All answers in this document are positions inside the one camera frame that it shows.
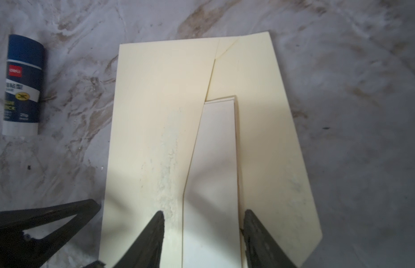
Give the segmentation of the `cream yellow envelope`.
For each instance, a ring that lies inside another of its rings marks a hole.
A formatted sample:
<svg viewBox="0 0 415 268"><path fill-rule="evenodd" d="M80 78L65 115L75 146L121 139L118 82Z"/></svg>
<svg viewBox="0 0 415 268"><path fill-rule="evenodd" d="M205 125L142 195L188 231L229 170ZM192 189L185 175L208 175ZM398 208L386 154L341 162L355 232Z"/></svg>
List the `cream yellow envelope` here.
<svg viewBox="0 0 415 268"><path fill-rule="evenodd" d="M204 104L235 99L239 229L252 210L301 266L322 231L268 32L122 44L100 260L114 267L158 211L160 266L182 266L184 192Z"/></svg>

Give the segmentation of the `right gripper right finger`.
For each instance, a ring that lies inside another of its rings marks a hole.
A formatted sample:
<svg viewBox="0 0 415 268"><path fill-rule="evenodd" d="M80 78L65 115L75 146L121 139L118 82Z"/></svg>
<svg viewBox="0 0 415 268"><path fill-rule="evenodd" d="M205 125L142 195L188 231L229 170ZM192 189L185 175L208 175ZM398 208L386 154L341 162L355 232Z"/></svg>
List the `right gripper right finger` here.
<svg viewBox="0 0 415 268"><path fill-rule="evenodd" d="M242 234L249 268L296 268L255 215L247 209Z"/></svg>

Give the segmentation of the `beige letter with ornate border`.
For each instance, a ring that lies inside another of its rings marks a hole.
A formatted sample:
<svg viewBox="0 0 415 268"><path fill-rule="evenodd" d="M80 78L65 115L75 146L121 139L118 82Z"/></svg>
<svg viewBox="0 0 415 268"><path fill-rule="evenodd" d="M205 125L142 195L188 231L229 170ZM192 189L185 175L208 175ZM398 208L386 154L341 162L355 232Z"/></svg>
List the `beige letter with ornate border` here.
<svg viewBox="0 0 415 268"><path fill-rule="evenodd" d="M235 99L204 104L184 192L182 266L242 266Z"/></svg>

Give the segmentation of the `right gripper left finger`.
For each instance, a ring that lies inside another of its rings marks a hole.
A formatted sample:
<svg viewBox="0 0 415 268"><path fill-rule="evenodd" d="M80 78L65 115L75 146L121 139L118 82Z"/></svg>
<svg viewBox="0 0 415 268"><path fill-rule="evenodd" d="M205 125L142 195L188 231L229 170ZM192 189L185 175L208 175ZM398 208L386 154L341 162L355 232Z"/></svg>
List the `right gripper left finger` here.
<svg viewBox="0 0 415 268"><path fill-rule="evenodd" d="M156 212L114 268L159 268L165 234L165 217Z"/></svg>

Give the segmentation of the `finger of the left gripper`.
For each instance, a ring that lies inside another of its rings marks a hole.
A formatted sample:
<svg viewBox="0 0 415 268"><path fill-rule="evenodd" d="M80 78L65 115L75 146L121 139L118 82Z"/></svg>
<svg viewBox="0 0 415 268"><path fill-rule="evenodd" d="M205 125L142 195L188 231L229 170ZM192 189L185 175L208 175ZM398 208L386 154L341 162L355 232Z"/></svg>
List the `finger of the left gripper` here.
<svg viewBox="0 0 415 268"><path fill-rule="evenodd" d="M0 268L40 268L100 211L93 199L0 212Z"/></svg>

